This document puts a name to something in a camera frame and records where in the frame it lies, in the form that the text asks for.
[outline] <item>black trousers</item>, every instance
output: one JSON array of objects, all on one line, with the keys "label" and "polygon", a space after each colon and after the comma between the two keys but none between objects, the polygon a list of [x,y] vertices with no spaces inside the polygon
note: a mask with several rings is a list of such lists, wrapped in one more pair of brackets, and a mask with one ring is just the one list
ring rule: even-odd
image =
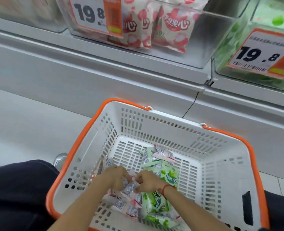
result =
[{"label": "black trousers", "polygon": [[[46,194],[59,172],[43,160],[0,167],[0,231],[46,231]],[[272,231],[284,231],[284,197],[265,191]]]}]

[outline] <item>person's left arm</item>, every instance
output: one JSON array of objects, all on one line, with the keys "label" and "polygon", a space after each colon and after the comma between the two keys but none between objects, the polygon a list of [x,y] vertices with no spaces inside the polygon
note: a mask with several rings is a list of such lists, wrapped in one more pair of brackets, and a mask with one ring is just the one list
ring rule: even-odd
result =
[{"label": "person's left arm", "polygon": [[123,176],[128,181],[132,181],[124,167],[116,167],[115,165],[109,167],[104,173],[97,175],[85,192],[67,208],[48,231],[87,231],[106,192],[110,188],[115,190],[123,188]]}]

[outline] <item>price tag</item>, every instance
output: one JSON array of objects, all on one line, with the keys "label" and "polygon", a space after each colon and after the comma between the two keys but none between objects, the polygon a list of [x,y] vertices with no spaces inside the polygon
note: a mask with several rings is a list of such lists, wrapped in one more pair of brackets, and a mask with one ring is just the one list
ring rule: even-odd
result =
[{"label": "price tag", "polygon": [[284,34],[255,28],[227,66],[283,79]]},{"label": "price tag", "polygon": [[121,0],[69,0],[77,25],[123,37]]}]

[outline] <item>dark pants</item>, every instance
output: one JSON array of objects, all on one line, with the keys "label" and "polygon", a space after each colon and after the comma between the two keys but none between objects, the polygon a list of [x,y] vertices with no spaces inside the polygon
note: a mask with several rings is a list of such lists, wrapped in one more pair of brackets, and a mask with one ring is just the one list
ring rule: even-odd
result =
[{"label": "dark pants", "polygon": [[43,160],[0,167],[0,231],[44,231],[54,222],[45,200],[59,172]]}]

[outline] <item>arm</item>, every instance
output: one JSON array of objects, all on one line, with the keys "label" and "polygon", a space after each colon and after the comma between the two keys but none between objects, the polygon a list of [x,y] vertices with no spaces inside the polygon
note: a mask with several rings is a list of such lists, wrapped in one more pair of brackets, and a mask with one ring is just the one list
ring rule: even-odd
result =
[{"label": "arm", "polygon": [[48,231],[87,231],[103,196],[110,188],[121,190],[122,177],[131,181],[126,169],[111,166],[103,174],[97,175],[92,183],[55,221]]},{"label": "arm", "polygon": [[[136,188],[136,192],[151,193],[155,190],[162,190],[168,183],[158,178],[151,171],[141,171],[137,177],[137,182],[141,185]],[[194,231],[229,231],[230,229],[209,212],[197,205],[192,200],[171,186],[164,189],[165,198],[172,204],[175,210],[183,218],[191,230]]]}]

